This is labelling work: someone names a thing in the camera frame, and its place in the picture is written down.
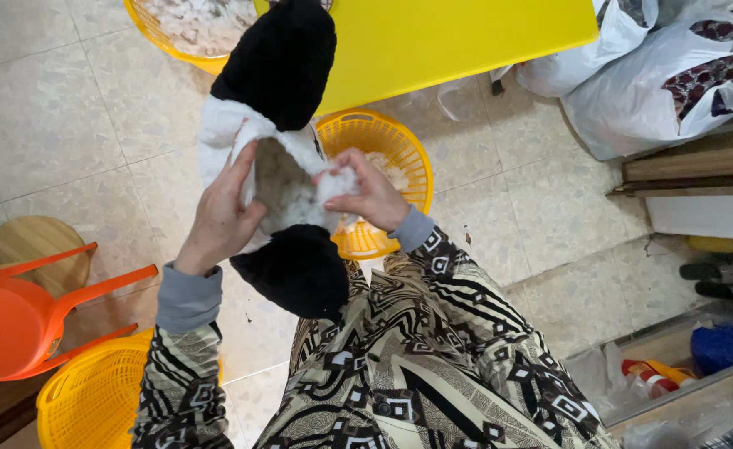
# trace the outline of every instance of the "blue object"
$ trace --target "blue object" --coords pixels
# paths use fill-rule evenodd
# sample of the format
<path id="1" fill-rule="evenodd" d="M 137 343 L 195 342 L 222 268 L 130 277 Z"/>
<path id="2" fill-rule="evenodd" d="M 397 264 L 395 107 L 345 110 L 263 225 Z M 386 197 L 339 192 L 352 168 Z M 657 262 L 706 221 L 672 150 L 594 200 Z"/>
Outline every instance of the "blue object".
<path id="1" fill-rule="evenodd" d="M 691 355 L 705 375 L 733 366 L 733 326 L 695 329 L 691 334 Z"/>

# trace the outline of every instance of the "hand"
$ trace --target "hand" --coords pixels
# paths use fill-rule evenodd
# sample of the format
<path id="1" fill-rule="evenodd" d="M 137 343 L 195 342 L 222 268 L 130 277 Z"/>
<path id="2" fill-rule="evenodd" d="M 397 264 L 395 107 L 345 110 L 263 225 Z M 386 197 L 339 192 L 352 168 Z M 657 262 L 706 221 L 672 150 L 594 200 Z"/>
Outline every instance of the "hand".
<path id="1" fill-rule="evenodd" d="M 250 173 L 258 141 L 247 144 L 231 164 L 208 186 L 197 205 L 189 237 L 183 242 L 172 267 L 190 276 L 205 276 L 220 261 L 235 255 L 252 238 L 267 207 L 257 200 L 244 209 L 239 202 L 242 184 Z"/>
<path id="2" fill-rule="evenodd" d="M 338 168 L 346 165 L 355 170 L 361 194 L 333 197 L 325 203 L 325 209 L 358 214 L 379 229 L 386 232 L 396 231 L 402 220 L 408 216 L 411 205 L 394 189 L 383 173 L 371 165 L 357 148 L 344 150 L 333 158 L 333 163 L 337 168 L 331 169 L 332 175 L 337 175 Z"/>

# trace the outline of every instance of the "sleeve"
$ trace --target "sleeve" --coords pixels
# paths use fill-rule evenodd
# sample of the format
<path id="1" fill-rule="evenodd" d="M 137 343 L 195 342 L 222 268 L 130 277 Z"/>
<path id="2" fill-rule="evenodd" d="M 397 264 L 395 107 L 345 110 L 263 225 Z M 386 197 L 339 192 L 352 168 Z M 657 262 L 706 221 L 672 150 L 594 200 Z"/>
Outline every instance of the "sleeve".
<path id="1" fill-rule="evenodd" d="M 217 354 L 222 334 L 215 322 L 221 269 L 209 277 L 186 276 L 170 263 L 163 273 L 131 447 L 232 448 Z"/>
<path id="2" fill-rule="evenodd" d="M 482 382 L 558 444 L 619 447 L 549 352 L 543 335 L 512 306 L 485 270 L 432 221 L 427 237 L 417 236 L 420 240 L 409 257 L 421 266 L 422 279 L 471 354 Z"/>

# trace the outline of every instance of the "orange plastic stool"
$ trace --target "orange plastic stool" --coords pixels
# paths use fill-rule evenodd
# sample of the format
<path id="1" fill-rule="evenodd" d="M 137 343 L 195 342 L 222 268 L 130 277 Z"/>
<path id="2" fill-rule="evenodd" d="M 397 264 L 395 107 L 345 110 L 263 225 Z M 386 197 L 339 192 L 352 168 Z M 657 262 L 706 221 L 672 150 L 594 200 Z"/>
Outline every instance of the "orange plastic stool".
<path id="1" fill-rule="evenodd" d="M 133 323 L 47 360 L 62 340 L 64 317 L 73 307 L 158 274 L 155 265 L 150 265 L 73 291 L 57 301 L 33 282 L 12 277 L 94 248 L 97 248 L 97 243 L 0 269 L 0 380 L 18 380 L 43 373 L 98 343 L 111 340 L 138 327 Z"/>

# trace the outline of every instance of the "terrazzo floor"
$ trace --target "terrazzo floor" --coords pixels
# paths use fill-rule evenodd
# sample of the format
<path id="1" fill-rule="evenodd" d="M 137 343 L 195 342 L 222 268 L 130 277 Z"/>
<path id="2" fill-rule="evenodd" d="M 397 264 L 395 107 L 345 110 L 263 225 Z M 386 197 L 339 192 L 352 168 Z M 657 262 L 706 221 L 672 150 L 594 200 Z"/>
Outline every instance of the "terrazzo floor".
<path id="1" fill-rule="evenodd" d="M 152 46 L 117 0 L 0 0 L 0 225 L 58 218 L 100 246 L 89 282 L 175 258 L 201 194 L 195 135 L 213 77 Z M 487 74 L 366 105 L 408 126 L 434 172 L 430 215 L 505 286 L 556 355 L 698 303 L 677 237 L 650 241 L 637 200 L 608 199 L 617 165 L 594 160 L 557 100 Z M 467 243 L 466 233 L 471 244 Z M 225 267 L 219 325 L 230 436 L 249 447 L 277 408 L 296 317 Z M 62 348 L 152 326 L 160 278 L 82 304 Z M 37 447 L 35 424 L 1 447 Z"/>

